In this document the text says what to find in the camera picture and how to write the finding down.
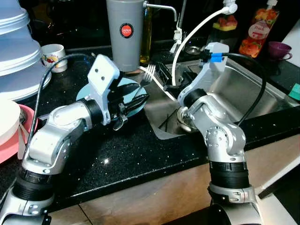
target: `metal fork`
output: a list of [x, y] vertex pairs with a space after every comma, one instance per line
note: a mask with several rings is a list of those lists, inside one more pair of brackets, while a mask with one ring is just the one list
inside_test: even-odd
[[154, 73], [155, 73], [155, 65], [148, 65], [147, 67], [147, 71], [148, 72], [145, 72], [144, 73], [144, 76], [140, 82], [140, 87], [139, 89], [137, 90], [137, 92], [135, 93], [134, 97], [137, 96], [137, 94], [140, 92], [140, 90], [143, 88], [143, 87], [146, 87], [147, 85], [149, 85], [152, 80], [153, 80], [153, 76], [154, 76]]

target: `gray thermos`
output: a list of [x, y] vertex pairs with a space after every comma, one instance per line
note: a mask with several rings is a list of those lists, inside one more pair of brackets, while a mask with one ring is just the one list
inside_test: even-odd
[[139, 67], [144, 0], [106, 0], [112, 59], [120, 71]]

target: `purple cup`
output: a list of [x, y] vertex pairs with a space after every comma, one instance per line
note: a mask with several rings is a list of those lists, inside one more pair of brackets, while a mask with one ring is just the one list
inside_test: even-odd
[[289, 53], [291, 49], [292, 47], [284, 43], [270, 41], [268, 52], [273, 60], [289, 60], [293, 56], [291, 53]]

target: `sparkly granite countertop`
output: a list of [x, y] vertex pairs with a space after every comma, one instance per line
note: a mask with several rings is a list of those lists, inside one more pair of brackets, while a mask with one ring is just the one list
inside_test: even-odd
[[[107, 47], [80, 51], [111, 56], [111, 50]], [[156, 53], [153, 58], [170, 63], [165, 52]], [[187, 59], [183, 55], [180, 60], [194, 59]], [[281, 74], [276, 74], [278, 82], [270, 82], [277, 84], [288, 94], [291, 85], [286, 84], [286, 80], [288, 76], [297, 76], [299, 70], [286, 63], [288, 62], [281, 62], [279, 65]], [[74, 102], [78, 91], [88, 82], [88, 70], [83, 61], [70, 61], [67, 71], [53, 74], [49, 85], [42, 92], [38, 114], [46, 114], [58, 106]], [[280, 77], [284, 77], [284, 85], [280, 85]], [[19, 103], [33, 108], [35, 96]], [[300, 106], [246, 120], [241, 126], [247, 138], [245, 150], [299, 133], [300, 122], [296, 119], [299, 114]], [[194, 133], [159, 140], [143, 110], [130, 118], [118, 132], [112, 131], [111, 125], [98, 126], [86, 132], [73, 145], [73, 153], [64, 172], [55, 179], [56, 197], [51, 210], [85, 202], [207, 163], [206, 148], [199, 135]], [[16, 156], [0, 165], [0, 195], [14, 180], [19, 165], [20, 161]]]

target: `stainless steel sink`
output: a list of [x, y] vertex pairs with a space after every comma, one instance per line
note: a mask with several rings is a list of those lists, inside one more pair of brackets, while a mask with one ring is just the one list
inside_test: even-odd
[[[180, 79], [182, 70], [198, 74], [201, 70], [198, 64], [199, 61], [179, 64], [176, 79]], [[239, 121], [255, 100], [261, 83], [261, 78], [228, 59], [225, 72], [211, 85], [208, 94], [214, 96], [227, 110], [232, 121]], [[176, 111], [180, 107], [179, 104], [170, 100], [154, 82], [146, 87], [146, 91], [150, 94], [150, 98], [144, 109], [156, 136], [164, 140], [186, 134], [177, 122]], [[296, 101], [267, 83], [262, 99], [248, 118], [298, 105]]]

